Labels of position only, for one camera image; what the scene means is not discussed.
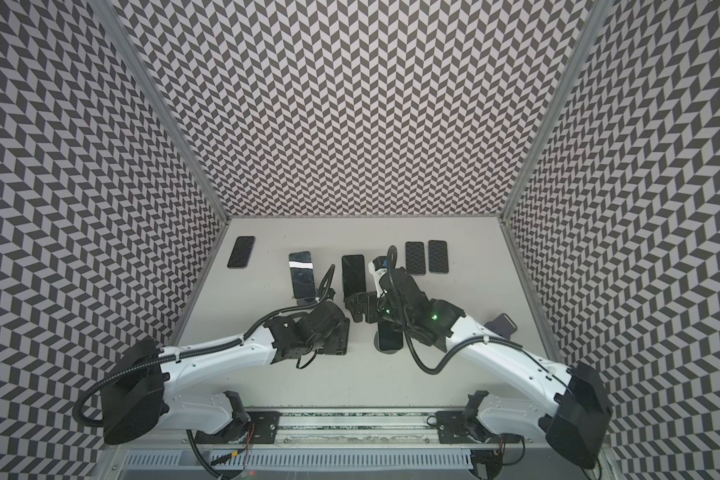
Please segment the black stand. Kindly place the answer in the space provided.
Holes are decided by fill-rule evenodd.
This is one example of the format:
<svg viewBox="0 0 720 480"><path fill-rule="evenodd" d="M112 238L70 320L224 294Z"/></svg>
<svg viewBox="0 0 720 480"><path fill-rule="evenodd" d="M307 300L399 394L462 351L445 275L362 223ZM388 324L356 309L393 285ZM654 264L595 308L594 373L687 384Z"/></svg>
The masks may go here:
<svg viewBox="0 0 720 480"><path fill-rule="evenodd" d="M328 336L320 350L323 355L344 356L347 354L350 320L343 318Z"/></svg>

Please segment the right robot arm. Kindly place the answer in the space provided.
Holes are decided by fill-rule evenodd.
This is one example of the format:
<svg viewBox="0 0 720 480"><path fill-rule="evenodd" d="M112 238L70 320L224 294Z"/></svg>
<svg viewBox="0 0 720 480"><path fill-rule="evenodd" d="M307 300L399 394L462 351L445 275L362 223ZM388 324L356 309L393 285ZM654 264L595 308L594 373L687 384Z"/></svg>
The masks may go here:
<svg viewBox="0 0 720 480"><path fill-rule="evenodd" d="M612 404L599 372L580 363L570 367L528 351L479 323L462 308L430 299L402 268L384 257L368 265L375 289L345 299L354 321L387 324L408 346L419 342L442 351L434 367L414 359L429 375L444 372L455 358L468 359L523 394L521 400L492 399L479 390L454 428L476 443L542 439L558 455L583 470L599 467L612 418Z"/></svg>

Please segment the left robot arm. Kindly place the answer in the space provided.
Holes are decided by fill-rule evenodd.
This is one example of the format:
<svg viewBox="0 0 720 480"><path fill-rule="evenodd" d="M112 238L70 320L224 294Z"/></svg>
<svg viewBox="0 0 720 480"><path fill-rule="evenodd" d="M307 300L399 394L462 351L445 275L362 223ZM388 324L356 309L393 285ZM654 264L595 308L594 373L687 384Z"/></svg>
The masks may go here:
<svg viewBox="0 0 720 480"><path fill-rule="evenodd" d="M151 339L125 351L101 390L104 441L128 443L155 429L227 433L245 422L233 372L299 360L309 354L343 355L349 319L326 300L311 310L276 315L250 335L161 348Z"/></svg>

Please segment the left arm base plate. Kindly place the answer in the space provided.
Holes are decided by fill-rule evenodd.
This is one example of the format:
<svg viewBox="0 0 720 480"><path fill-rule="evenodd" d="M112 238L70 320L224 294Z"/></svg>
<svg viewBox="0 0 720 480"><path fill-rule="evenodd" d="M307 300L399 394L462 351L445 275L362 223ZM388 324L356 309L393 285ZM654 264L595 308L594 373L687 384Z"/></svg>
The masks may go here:
<svg viewBox="0 0 720 480"><path fill-rule="evenodd" d="M233 419L215 434L196 432L194 441L199 445L273 444L278 431L281 413L275 410L247 413L248 421Z"/></svg>

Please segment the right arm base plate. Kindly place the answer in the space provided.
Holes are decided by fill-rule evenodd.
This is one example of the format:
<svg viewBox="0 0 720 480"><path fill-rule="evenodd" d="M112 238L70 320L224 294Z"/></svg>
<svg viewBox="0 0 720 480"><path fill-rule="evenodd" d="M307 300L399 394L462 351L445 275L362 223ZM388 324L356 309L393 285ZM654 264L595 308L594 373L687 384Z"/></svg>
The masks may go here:
<svg viewBox="0 0 720 480"><path fill-rule="evenodd" d="M497 434L489 431L476 417L467 418L462 411L437 411L435 420L441 444L499 443Z"/></svg>

